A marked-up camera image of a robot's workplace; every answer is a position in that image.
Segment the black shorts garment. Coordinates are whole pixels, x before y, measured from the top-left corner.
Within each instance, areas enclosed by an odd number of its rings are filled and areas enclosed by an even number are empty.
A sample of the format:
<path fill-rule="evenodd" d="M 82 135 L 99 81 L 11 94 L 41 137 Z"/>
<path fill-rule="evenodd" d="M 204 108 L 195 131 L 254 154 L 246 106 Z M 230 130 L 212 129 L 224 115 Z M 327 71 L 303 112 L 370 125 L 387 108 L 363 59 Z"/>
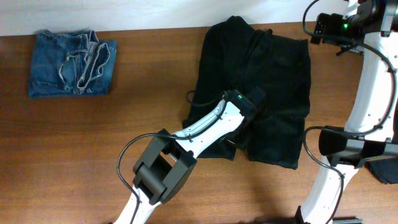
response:
<path fill-rule="evenodd" d="M 205 35 L 193 105 L 182 125 L 188 127 L 208 114 L 224 91 L 250 97 L 259 88 L 266 102 L 254 119 L 201 156 L 232 160 L 236 150 L 243 149 L 250 161 L 296 169 L 310 111 L 310 73 L 307 40 L 254 29 L 242 17 L 232 16 Z"/>

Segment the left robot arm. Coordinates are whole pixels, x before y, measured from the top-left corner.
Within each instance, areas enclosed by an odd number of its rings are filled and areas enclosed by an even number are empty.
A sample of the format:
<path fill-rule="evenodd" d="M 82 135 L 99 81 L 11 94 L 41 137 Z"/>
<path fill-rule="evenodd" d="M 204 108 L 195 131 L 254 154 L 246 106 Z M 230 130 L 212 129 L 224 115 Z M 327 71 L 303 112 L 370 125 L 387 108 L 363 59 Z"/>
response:
<path fill-rule="evenodd" d="M 214 142 L 239 134 L 266 103 L 266 93 L 255 87 L 247 94 L 224 91 L 218 104 L 191 126 L 170 134 L 165 129 L 140 135 L 150 143 L 134 164 L 134 178 L 123 184 L 131 196 L 115 224 L 145 223 L 161 204 L 170 201 L 185 185 L 197 164 L 197 157 Z"/>

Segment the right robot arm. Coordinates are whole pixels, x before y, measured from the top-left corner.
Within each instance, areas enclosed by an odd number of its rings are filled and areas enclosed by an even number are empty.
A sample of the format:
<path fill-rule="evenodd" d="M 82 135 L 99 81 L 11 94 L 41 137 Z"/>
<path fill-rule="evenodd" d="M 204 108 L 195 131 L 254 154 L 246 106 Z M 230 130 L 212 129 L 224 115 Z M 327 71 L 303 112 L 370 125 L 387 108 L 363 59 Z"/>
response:
<path fill-rule="evenodd" d="M 397 2 L 350 1 L 344 14 L 317 17 L 313 44 L 364 57 L 353 110 L 344 127 L 319 127 L 319 173 L 297 223 L 334 223 L 349 181 L 368 161 L 394 158 L 397 108 Z"/>

